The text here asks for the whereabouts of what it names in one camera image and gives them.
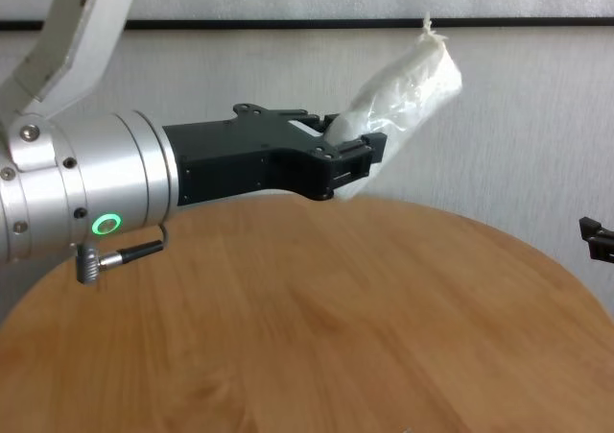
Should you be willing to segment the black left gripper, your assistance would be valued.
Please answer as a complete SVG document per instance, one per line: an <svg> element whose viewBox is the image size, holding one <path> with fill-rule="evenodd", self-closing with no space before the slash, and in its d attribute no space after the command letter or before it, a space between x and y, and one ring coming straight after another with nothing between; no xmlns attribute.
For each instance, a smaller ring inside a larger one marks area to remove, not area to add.
<svg viewBox="0 0 614 433"><path fill-rule="evenodd" d="M361 135L336 147L332 165L325 134L338 113L237 104L231 119L165 126L177 165L179 206L260 190L284 190L326 201L334 190L369 176L388 137Z"/></svg>

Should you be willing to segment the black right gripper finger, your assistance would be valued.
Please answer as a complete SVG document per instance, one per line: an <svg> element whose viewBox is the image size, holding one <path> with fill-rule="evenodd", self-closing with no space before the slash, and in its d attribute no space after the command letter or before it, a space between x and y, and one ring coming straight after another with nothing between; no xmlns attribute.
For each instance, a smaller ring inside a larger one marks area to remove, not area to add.
<svg viewBox="0 0 614 433"><path fill-rule="evenodd" d="M614 234L601 223L589 218L579 219L581 239L587 243L590 258L602 262L612 262L614 258Z"/></svg>

